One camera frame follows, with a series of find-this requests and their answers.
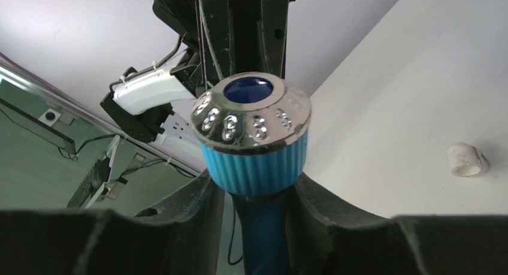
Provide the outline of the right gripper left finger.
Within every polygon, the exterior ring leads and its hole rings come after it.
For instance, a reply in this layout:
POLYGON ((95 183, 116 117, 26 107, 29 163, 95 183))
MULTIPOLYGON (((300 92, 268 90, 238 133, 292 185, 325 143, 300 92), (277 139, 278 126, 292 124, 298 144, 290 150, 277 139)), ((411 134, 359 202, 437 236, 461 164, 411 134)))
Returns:
POLYGON ((224 191, 203 172, 126 217, 105 209, 1 212, 2 274, 214 274, 224 191))

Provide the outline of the blue plastic water faucet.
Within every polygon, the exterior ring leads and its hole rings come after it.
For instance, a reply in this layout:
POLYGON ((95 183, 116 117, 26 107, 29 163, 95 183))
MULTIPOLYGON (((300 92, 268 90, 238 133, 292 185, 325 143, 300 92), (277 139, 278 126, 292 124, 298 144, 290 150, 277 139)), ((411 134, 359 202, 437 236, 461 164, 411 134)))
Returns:
POLYGON ((310 98, 276 75, 244 72, 202 94, 191 113, 211 179, 232 196, 246 274, 291 274, 287 190, 303 171, 310 98))

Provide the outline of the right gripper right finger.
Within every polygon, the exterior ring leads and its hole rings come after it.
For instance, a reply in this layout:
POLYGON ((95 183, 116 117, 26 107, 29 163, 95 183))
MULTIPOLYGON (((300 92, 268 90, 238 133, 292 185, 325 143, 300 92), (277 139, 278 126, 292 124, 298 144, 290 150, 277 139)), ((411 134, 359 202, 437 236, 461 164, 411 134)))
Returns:
POLYGON ((397 216, 360 209, 305 174, 288 190, 295 274, 506 274, 507 216, 397 216))

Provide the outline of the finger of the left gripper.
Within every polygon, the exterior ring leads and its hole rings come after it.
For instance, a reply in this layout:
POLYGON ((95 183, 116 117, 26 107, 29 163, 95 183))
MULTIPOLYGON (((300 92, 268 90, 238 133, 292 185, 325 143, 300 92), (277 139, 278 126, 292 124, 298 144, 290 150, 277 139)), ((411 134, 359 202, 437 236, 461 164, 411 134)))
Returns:
POLYGON ((204 86, 213 87, 234 73, 230 0, 195 0, 204 86))
POLYGON ((232 73, 285 78, 289 4, 296 0, 229 0, 232 73))

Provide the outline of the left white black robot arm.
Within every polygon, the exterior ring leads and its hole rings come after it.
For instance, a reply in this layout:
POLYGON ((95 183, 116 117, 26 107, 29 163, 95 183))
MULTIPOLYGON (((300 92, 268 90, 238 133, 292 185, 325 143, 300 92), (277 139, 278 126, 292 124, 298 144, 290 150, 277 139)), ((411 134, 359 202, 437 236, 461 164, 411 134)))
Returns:
POLYGON ((129 137, 188 161, 202 159, 173 102, 193 100, 221 79, 249 71, 285 76, 289 4, 295 0, 153 0, 156 17, 185 44, 174 67, 170 52, 142 70, 128 68, 101 107, 129 137))

